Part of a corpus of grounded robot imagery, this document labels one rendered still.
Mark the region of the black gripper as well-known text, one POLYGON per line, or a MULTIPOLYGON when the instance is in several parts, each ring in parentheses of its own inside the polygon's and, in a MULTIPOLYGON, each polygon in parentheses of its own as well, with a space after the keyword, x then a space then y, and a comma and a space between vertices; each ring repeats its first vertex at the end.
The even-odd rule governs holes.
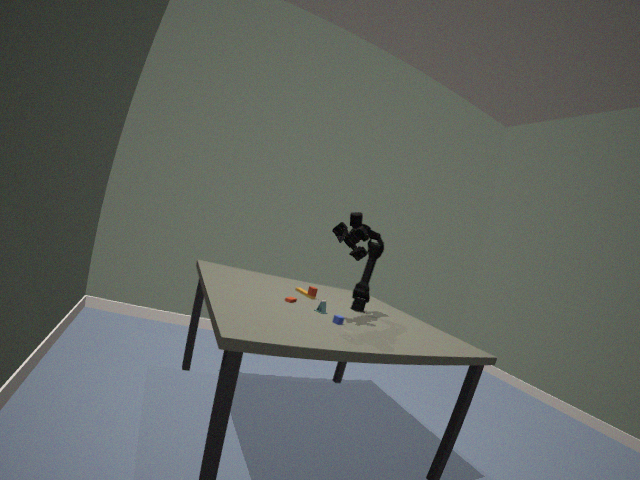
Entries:
POLYGON ((352 248, 353 251, 350 252, 349 255, 353 256, 357 261, 359 261, 365 256, 367 256, 368 252, 364 247, 356 246, 358 238, 355 236, 355 234, 353 233, 350 234, 351 231, 348 232, 347 229, 348 227, 344 224, 344 222, 341 222, 336 227, 334 227, 332 231, 336 235, 339 243, 344 241, 349 248, 350 247, 352 248))

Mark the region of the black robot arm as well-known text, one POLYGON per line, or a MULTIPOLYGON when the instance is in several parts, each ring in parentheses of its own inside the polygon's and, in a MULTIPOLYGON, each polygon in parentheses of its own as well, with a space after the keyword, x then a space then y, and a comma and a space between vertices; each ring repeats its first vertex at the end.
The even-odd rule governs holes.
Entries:
POLYGON ((375 262, 381 256, 384 250, 384 243, 380 238, 379 233, 371 230, 370 226, 362 224, 362 219, 363 214, 361 212, 352 212, 350 215, 350 226, 352 226, 350 234, 355 234, 355 236, 358 238, 357 243, 360 242, 360 240, 363 240, 365 242, 370 238, 370 241, 368 242, 369 259, 361 282, 359 284, 356 284, 356 287, 353 290, 353 298, 355 298, 355 300, 353 301, 351 309, 355 312, 365 313, 365 304, 368 303, 370 299, 368 282, 370 280, 375 262), (372 239, 377 240, 377 243, 372 242, 372 239))

